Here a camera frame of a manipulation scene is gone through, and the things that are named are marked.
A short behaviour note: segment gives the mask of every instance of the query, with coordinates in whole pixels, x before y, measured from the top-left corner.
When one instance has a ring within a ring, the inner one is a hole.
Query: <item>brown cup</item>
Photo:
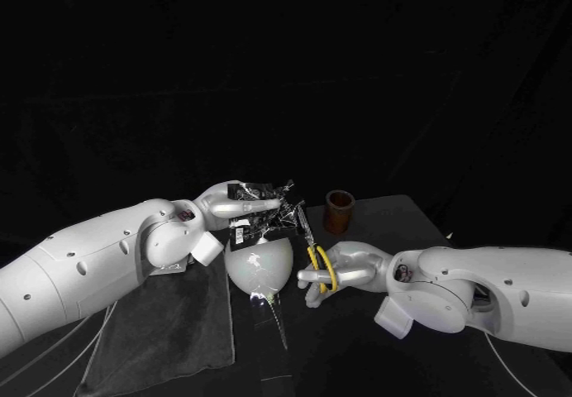
[[[325,195],[324,229],[331,234],[342,234],[354,209],[354,196],[344,190],[332,190]]]

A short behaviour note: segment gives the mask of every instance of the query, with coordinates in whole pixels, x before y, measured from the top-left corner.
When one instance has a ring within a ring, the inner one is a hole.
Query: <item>white cable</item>
[[[514,376],[514,373],[508,370],[507,364],[502,362],[502,359],[499,358],[499,354],[498,354],[498,352],[496,352],[496,349],[494,348],[494,345],[492,345],[491,339],[489,339],[489,337],[488,337],[488,334],[486,334],[485,332],[484,332],[484,334],[485,334],[485,340],[488,341],[488,344],[491,345],[494,354],[496,355],[499,364],[504,366],[504,369],[507,370],[507,373],[509,374],[509,376],[512,377],[512,379],[514,379],[515,382],[518,383],[520,387],[527,391],[527,393],[528,393],[533,397],[538,397],[538,396],[527,389],[527,387],[521,384],[521,382],[518,381],[518,378]]]
[[[74,329],[58,339],[56,344],[0,382],[0,387],[2,387],[37,362],[44,358],[44,355],[66,341],[70,335],[79,330],[80,326],[86,323],[86,320],[92,316],[83,318],[83,321],[74,326]]]
[[[103,321],[103,323],[102,323],[102,325],[100,325],[100,329],[99,329],[97,334],[94,335],[92,341],[90,341],[89,344],[86,345],[86,348],[83,349],[83,351],[80,352],[80,354],[77,355],[77,357],[74,357],[74,360],[70,362],[69,366],[50,378],[50,380],[43,384],[41,387],[38,387],[37,389],[34,389],[34,390],[25,395],[25,397],[31,397],[44,387],[47,387],[47,385],[61,376],[61,374],[69,370],[70,366],[74,364],[74,362],[77,361],[77,359],[83,356],[83,354],[84,354],[86,351],[89,350],[89,347],[92,346],[92,344],[93,344],[94,341],[97,340],[100,333],[103,332],[103,327],[105,327],[105,324],[106,324],[107,319],[110,318],[110,314],[112,314],[112,312],[113,312],[115,305],[116,305],[116,302],[113,303],[113,306],[112,306],[112,308],[110,308],[110,312],[109,312],[109,314],[107,314],[106,317],[105,317],[105,321]]]

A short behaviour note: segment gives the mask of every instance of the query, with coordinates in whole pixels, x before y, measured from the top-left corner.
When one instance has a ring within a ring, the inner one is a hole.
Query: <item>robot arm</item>
[[[338,251],[344,252],[341,257],[351,257],[342,249],[348,244],[338,243],[326,254],[331,252],[335,257]],[[375,323],[397,338],[406,336],[414,320],[440,332],[459,332],[469,326],[509,342],[572,352],[569,252],[432,247],[394,256],[383,253],[383,266],[374,266],[362,260],[368,255],[380,255],[368,247],[360,246],[357,261],[337,260],[335,274],[341,285],[387,292]],[[301,288],[306,282],[314,283],[306,306],[316,307],[329,293],[319,294],[315,281],[326,283],[326,274],[322,270],[302,270],[298,278]]]
[[[226,199],[226,184],[194,200],[152,199],[53,233],[0,269],[0,357],[53,328],[99,312],[156,267],[188,254],[207,265],[223,246],[208,230],[279,206]]]

